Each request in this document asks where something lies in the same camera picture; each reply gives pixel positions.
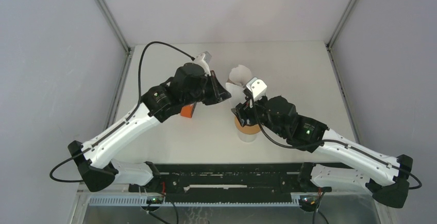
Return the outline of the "clear glass carafe brown band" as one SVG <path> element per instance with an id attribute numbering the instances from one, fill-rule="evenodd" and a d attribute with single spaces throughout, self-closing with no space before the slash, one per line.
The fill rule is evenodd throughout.
<path id="1" fill-rule="evenodd" d="M 244 142 L 244 143 L 251 143 L 251 142 L 255 141 L 256 138 L 257 138 L 257 135 L 258 135 L 257 133 L 255 133 L 255 134 L 246 134 L 246 133 L 243 133 L 243 132 L 238 132 L 239 139 L 242 142 Z"/>

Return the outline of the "white paper coffee filter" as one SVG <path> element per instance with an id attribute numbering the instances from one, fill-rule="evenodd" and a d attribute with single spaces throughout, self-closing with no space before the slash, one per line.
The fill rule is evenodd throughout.
<path id="1" fill-rule="evenodd" d="M 252 80 L 253 74 L 249 68 L 244 65 L 238 65 L 233 68 L 228 76 L 235 85 L 245 86 L 250 80 Z"/>

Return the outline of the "orange coffee filter box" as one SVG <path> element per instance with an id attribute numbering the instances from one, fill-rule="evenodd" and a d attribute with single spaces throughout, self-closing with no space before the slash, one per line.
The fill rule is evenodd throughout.
<path id="1" fill-rule="evenodd" d="M 195 108 L 196 108 L 196 104 L 190 104 L 190 105 L 184 106 L 181 109 L 180 115 L 182 117 L 192 118 L 194 111 L 195 111 Z"/>

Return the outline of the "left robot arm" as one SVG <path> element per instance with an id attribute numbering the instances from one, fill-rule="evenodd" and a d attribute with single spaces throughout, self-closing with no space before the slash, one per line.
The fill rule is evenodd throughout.
<path id="1" fill-rule="evenodd" d="M 160 187 L 161 178 L 152 162 L 121 162 L 115 155 L 144 132 L 180 114 L 183 107 L 198 102 L 215 105 L 230 97 L 214 71 L 206 73 L 200 65 L 186 63 L 173 77 L 151 87 L 131 111 L 96 138 L 73 141 L 68 150 L 91 192 L 112 184 L 136 184 L 153 192 Z"/>

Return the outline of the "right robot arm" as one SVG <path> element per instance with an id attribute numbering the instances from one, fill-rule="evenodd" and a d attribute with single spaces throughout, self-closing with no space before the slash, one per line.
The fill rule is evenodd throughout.
<path id="1" fill-rule="evenodd" d="M 273 144 L 285 148 L 321 153 L 345 165 L 329 167 L 305 163 L 298 176 L 304 191 L 315 187 L 350 189 L 370 194 L 377 202 L 391 208 L 404 207 L 412 178 L 413 159 L 406 155 L 389 156 L 338 134 L 326 124 L 297 113 L 294 104 L 282 96 L 258 100 L 246 97 L 232 108 L 240 126 L 257 126 Z"/>

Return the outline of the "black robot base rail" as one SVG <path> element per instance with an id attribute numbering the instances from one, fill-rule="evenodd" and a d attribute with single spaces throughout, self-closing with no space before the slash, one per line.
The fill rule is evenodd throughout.
<path id="1" fill-rule="evenodd" d="M 355 189 L 310 183 L 312 163 L 158 164 L 161 176 L 145 187 L 129 185 L 118 195 L 97 195 L 103 206 L 293 206 L 305 196 L 326 190 L 333 195 L 362 196 Z"/>

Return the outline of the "left aluminium frame post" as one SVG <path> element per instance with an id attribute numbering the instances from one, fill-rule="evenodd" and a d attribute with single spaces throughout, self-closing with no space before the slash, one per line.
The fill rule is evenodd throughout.
<path id="1" fill-rule="evenodd" d="M 108 23 L 110 29 L 112 30 L 113 34 L 115 35 L 116 39 L 118 40 L 119 44 L 123 48 L 124 52 L 126 54 L 129 54 L 131 49 L 127 43 L 127 40 L 125 39 L 115 17 L 113 16 L 107 2 L 105 0 L 94 0 L 97 4 L 97 7 L 103 14 L 106 22 Z"/>

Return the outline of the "aluminium frame post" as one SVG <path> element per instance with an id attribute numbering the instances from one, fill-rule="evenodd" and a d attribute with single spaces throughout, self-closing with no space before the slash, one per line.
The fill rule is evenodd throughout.
<path id="1" fill-rule="evenodd" d="M 107 2 L 105 0 L 94 0 L 97 4 L 97 7 L 103 14 L 106 22 L 108 23 L 110 29 L 112 30 L 113 34 L 115 35 L 116 39 L 118 40 L 119 44 L 123 48 L 124 52 L 126 54 L 129 54 L 131 49 L 127 43 L 127 40 L 125 39 L 115 17 L 113 16 Z"/>
<path id="2" fill-rule="evenodd" d="M 355 8 L 355 6 L 357 5 L 359 0 L 349 0 L 345 10 L 343 11 L 340 20 L 338 21 L 337 25 L 335 26 L 335 29 L 332 33 L 332 35 L 330 36 L 328 43 L 326 43 L 326 48 L 328 51 L 331 51 L 332 48 L 334 47 L 338 37 L 340 36 L 340 33 L 343 29 L 343 27 L 345 26 L 348 18 L 350 17 L 350 15 L 353 12 L 353 9 Z"/>

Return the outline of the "right aluminium frame post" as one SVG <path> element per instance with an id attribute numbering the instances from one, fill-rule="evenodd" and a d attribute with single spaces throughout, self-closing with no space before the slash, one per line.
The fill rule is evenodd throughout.
<path id="1" fill-rule="evenodd" d="M 340 20 L 338 21 L 337 25 L 335 26 L 335 29 L 332 33 L 332 35 L 330 36 L 328 43 L 326 43 L 326 48 L 328 51 L 331 51 L 332 48 L 334 47 L 338 37 L 340 36 L 340 33 L 343 29 L 343 27 L 345 26 L 348 18 L 350 17 L 350 15 L 353 12 L 353 9 L 355 8 L 355 6 L 357 5 L 359 0 L 349 0 L 345 10 L 343 11 Z"/>

